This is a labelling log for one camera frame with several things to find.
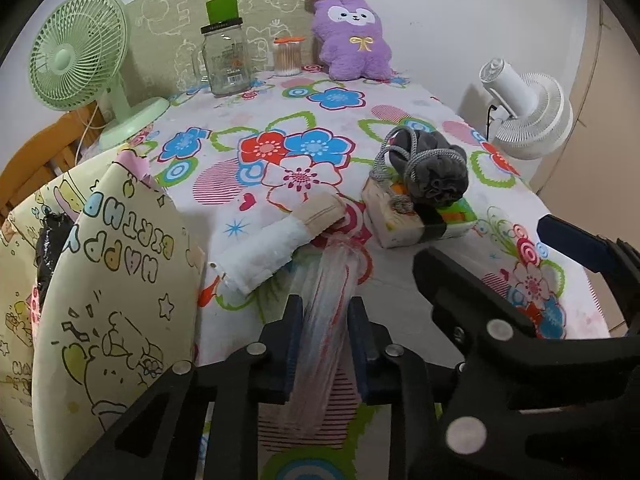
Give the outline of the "green tissue pack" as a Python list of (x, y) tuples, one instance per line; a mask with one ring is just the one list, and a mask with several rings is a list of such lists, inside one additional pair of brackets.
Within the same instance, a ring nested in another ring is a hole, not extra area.
[(462, 236), (477, 224), (477, 215), (464, 198), (445, 208), (419, 205), (417, 210), (400, 212), (392, 206), (396, 196), (408, 198), (402, 185), (384, 190), (371, 178), (362, 190), (372, 230), (385, 249)]

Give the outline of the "clear plastic bag roll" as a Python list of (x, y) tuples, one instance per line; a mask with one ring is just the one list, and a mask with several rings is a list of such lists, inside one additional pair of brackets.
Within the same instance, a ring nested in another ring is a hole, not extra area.
[(297, 437), (314, 436), (326, 416), (360, 266), (356, 240), (338, 234), (317, 259), (296, 272), (292, 291), (303, 300), (303, 330), (284, 420)]

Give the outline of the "grey drawstring pouch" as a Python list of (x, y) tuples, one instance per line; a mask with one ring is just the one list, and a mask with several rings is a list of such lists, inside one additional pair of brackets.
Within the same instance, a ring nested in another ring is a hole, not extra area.
[(449, 207), (468, 190), (468, 159), (439, 131), (400, 125), (382, 142), (369, 177), (390, 196), (390, 208), (398, 214), (415, 206)]

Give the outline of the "white umbrella pouch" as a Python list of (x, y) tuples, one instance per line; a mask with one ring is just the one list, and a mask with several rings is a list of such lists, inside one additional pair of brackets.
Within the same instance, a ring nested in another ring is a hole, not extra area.
[(311, 196), (285, 218), (213, 256), (214, 269), (224, 284), (248, 295), (285, 266), (296, 249), (341, 221), (345, 212), (336, 195)]

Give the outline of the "black plastic bag bundle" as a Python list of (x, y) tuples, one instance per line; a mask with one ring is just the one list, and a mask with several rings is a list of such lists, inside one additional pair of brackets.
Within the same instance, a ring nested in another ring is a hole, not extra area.
[(37, 240), (35, 256), (40, 307), (44, 304), (55, 266), (73, 226), (74, 222), (67, 214), (49, 212), (43, 218), (43, 228)]

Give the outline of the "beige door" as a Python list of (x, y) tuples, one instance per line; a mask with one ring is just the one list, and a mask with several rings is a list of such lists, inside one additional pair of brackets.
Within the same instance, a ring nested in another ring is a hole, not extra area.
[(532, 188), (552, 214), (639, 246), (639, 53), (602, 0), (587, 0), (570, 92), (572, 133), (542, 160)]

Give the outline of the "yellow cartoon storage box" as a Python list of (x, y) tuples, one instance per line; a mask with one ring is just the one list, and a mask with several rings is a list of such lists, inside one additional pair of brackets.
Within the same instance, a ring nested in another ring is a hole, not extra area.
[(88, 163), (89, 191), (65, 206), (61, 183), (38, 205), (74, 222), (42, 307), (38, 214), (1, 231), (1, 419), (28, 470), (61, 479), (172, 364), (193, 354), (204, 255), (167, 193), (115, 162)]

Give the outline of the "white standing fan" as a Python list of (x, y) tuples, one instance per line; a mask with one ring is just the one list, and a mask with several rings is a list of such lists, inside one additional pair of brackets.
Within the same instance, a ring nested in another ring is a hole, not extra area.
[(519, 160), (541, 159), (567, 140), (574, 114), (555, 78), (520, 74), (503, 58), (493, 58), (480, 69), (480, 83), (494, 100), (487, 140), (504, 154)]

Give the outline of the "wooden bed headboard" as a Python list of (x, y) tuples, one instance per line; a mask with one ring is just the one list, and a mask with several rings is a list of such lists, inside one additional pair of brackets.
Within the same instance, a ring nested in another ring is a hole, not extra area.
[(36, 133), (12, 157), (1, 173), (1, 220), (62, 172), (76, 165), (78, 148), (88, 148), (106, 125), (96, 101), (65, 113)]

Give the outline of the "purple plush bunny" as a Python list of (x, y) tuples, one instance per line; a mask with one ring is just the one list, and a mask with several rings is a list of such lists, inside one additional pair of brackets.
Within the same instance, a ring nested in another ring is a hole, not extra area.
[(389, 80), (392, 50), (378, 14), (364, 0), (318, 0), (311, 30), (331, 79)]

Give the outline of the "toothpick jar orange lid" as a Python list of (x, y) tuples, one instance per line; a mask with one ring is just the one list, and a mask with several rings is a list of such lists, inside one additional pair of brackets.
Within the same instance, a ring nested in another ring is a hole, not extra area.
[(304, 41), (304, 37), (283, 37), (273, 40), (273, 69), (277, 76), (294, 76), (302, 71)]

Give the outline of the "glass mason jar mug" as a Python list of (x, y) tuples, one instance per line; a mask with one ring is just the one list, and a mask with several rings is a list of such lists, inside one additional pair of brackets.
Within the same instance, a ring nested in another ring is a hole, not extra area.
[(194, 76), (206, 80), (214, 96), (232, 96), (250, 88), (253, 69), (242, 18), (201, 28), (202, 44), (192, 53)]

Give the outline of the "green cartoon cardboard panel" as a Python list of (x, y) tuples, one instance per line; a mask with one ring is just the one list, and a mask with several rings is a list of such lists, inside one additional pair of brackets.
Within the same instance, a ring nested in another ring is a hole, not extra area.
[[(129, 50), (122, 79), (132, 102), (150, 96), (171, 96), (193, 84), (192, 52), (208, 23), (209, 0), (132, 0), (126, 4)], [(264, 70), (273, 40), (303, 37), (310, 58), (311, 14), (305, 0), (238, 0), (248, 56), (255, 70)]]

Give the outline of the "green desk fan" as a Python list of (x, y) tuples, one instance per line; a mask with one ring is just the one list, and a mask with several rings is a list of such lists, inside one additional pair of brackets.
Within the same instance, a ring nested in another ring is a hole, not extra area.
[(122, 0), (65, 0), (42, 24), (29, 55), (32, 91), (51, 110), (77, 110), (108, 97), (114, 119), (100, 134), (103, 151), (123, 144), (169, 107), (165, 98), (129, 104), (120, 74), (129, 40)]

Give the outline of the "green cup on jar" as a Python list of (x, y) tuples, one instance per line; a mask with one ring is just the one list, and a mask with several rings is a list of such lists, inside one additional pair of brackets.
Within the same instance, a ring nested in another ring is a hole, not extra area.
[(208, 0), (205, 7), (209, 25), (236, 20), (240, 17), (238, 0)]

